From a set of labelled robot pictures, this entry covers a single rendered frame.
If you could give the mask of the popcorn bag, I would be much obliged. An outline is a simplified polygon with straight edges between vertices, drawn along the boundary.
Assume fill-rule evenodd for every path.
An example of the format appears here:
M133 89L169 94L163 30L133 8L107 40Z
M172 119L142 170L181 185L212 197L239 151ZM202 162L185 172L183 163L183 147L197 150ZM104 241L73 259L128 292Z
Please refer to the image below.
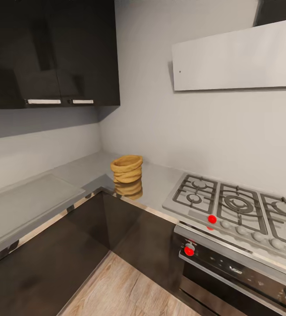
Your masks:
M142 176L142 156L124 155L115 159L110 168L114 172L115 183L132 183Z

